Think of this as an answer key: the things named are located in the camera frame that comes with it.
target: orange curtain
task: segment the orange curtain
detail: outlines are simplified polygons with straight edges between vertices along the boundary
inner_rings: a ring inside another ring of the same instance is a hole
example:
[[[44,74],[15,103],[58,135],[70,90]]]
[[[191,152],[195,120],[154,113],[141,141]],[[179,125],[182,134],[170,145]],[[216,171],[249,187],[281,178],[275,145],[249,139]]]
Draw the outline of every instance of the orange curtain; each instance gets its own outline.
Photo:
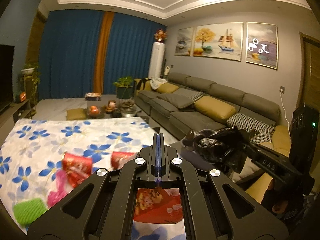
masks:
[[[108,40],[110,36],[113,16],[114,12],[105,12],[101,23],[100,37],[93,76],[93,92],[96,93],[103,92],[104,67],[106,62]]]

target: picture frame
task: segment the picture frame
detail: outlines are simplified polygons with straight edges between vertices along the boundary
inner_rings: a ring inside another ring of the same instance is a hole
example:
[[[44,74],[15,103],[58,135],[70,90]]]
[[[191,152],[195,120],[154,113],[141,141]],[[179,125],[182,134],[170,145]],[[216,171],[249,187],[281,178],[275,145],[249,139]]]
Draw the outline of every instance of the picture frame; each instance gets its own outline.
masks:
[[[193,56],[241,61],[242,44],[242,22],[201,25],[195,31]]]
[[[191,56],[194,29],[194,27],[190,27],[178,30],[177,43],[174,52],[175,56]]]
[[[245,58],[247,63],[278,70],[279,40],[277,25],[247,22]]]

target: floral bedsheet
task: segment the floral bedsheet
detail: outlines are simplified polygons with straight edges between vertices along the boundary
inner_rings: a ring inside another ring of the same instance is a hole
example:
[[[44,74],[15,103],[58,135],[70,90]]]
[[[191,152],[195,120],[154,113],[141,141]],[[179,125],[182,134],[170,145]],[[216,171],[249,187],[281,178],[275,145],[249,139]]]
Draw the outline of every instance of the floral bedsheet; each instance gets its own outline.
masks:
[[[19,120],[0,149],[0,199],[15,221],[15,204],[56,190],[56,172],[65,151],[91,157],[92,172],[111,168],[113,151],[139,152],[152,144],[154,130],[141,118],[83,121]],[[27,233],[28,227],[19,227]],[[174,224],[133,222],[132,240],[184,240],[183,221]]]

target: black gripper frame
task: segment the black gripper frame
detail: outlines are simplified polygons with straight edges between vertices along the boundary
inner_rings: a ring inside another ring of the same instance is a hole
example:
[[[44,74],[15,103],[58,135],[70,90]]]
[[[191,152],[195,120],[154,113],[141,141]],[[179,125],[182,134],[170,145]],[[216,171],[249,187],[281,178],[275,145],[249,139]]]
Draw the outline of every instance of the black gripper frame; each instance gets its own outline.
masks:
[[[35,220],[28,238],[130,240],[137,190],[155,188],[159,175],[162,188],[180,190],[187,240],[282,240],[289,235],[280,220],[223,173],[212,176],[185,160],[174,164],[177,151],[164,145],[163,134],[154,134],[153,145],[141,149],[139,157],[145,162],[131,160],[121,170],[93,173]]]

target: tv stand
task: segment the tv stand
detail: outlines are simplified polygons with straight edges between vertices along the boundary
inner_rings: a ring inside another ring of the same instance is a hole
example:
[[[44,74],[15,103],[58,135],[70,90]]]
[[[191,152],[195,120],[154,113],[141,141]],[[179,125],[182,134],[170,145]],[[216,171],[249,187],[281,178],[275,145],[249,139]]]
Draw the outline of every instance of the tv stand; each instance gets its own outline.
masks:
[[[8,108],[0,113],[0,146],[19,119],[32,118],[31,110],[30,101],[26,99],[22,103],[10,104]]]

